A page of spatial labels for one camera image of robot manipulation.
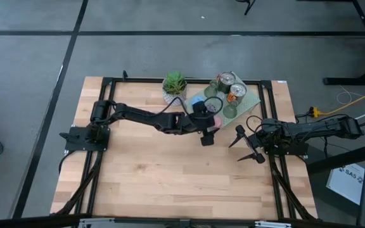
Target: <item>green can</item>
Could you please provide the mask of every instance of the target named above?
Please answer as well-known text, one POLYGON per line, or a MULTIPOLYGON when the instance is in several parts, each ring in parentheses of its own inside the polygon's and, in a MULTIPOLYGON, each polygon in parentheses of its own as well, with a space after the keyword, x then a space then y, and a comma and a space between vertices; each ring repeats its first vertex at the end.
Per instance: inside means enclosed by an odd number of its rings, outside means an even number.
POLYGON ((233 85, 236 82, 236 76, 232 72, 223 72, 216 77, 218 81, 218 91, 228 94, 233 85))

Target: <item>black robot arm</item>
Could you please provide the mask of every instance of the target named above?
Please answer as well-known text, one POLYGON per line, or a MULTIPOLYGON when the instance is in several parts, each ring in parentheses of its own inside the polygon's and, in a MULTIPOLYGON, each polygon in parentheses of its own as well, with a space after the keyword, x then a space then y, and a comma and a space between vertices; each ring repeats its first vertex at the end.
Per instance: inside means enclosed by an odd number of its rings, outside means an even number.
POLYGON ((246 136, 244 128, 236 127, 237 138, 229 146, 233 146, 244 138, 252 154, 239 161, 252 158, 258 163, 265 161, 255 148, 264 148, 269 155, 307 155, 306 140, 312 137, 337 136, 347 139, 357 139, 364 135, 357 120, 350 117, 331 118, 313 123, 288 123, 273 118, 263 119, 256 133, 246 136))
POLYGON ((60 136, 66 139, 66 150, 69 151, 105 150, 109 140, 108 126, 118 120, 130 120, 153 126, 165 134, 202 132, 202 145, 213 145, 214 133, 217 130, 207 129, 215 125, 213 116, 216 113, 208 111, 204 101, 193 105, 193 113, 187 114, 185 107, 183 108, 185 112, 166 113, 164 109, 159 113, 152 113, 114 101, 96 101, 90 117, 91 122, 87 127, 72 127, 69 133, 60 133, 60 136), (111 107, 114 107, 115 112, 108 116, 111 107))

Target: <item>wooden tabletop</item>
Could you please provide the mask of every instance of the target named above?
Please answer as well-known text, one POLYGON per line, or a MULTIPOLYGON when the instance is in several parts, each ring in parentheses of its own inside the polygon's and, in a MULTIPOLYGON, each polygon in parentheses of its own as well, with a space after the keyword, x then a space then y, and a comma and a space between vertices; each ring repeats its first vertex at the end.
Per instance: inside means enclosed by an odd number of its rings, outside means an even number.
MULTIPOLYGON (((74 124, 85 126, 93 103, 98 100, 102 77, 86 77, 75 114, 74 124)), ((204 84, 189 84, 192 96, 204 84)), ((272 82, 278 118, 294 122, 294 113, 286 82, 272 82)), ((248 88, 258 96, 257 86, 248 88)), ((264 91, 269 117, 267 91, 264 91)), ((114 100, 152 112, 166 103, 162 86, 157 83, 118 82, 114 100)), ((181 107, 168 111, 182 111, 181 107)), ((269 162, 237 162, 251 151, 244 141, 228 148, 235 139, 234 128, 249 115, 261 117, 258 104, 215 135, 213 146, 201 146, 201 134, 166 135, 153 127, 121 120, 112 124, 110 145, 103 155, 93 215, 109 217, 168 217, 196 219, 276 219, 269 162)), ((249 121, 251 128, 260 124, 249 121)), ((86 152, 77 151, 63 163, 51 212, 57 212, 80 184, 86 152)), ((301 203, 316 216, 314 198, 305 163, 286 156, 291 188, 301 203)), ((86 211, 89 189, 84 195, 86 211)), ((285 215, 288 209, 281 190, 285 215)))

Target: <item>succulent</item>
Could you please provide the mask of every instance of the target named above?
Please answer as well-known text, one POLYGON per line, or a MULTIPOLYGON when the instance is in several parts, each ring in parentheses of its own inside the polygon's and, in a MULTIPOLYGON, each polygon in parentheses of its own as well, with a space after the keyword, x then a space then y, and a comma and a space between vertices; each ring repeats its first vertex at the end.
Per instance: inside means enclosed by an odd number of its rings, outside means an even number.
POLYGON ((164 90, 167 94, 178 95, 182 93, 187 85, 181 72, 170 72, 164 83, 164 90))

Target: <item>glass jar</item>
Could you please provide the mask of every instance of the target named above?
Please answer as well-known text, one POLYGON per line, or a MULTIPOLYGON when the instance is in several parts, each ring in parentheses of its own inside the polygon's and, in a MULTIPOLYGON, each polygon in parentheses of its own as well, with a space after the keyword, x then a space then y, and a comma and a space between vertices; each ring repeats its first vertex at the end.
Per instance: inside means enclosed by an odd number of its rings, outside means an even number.
POLYGON ((209 82, 208 87, 203 91, 203 94, 207 98, 210 98, 212 96, 216 96, 217 93, 218 93, 218 83, 216 80, 211 80, 209 82))
POLYGON ((231 101, 225 108, 223 108, 223 115, 226 118, 234 118, 238 115, 238 101, 231 101))

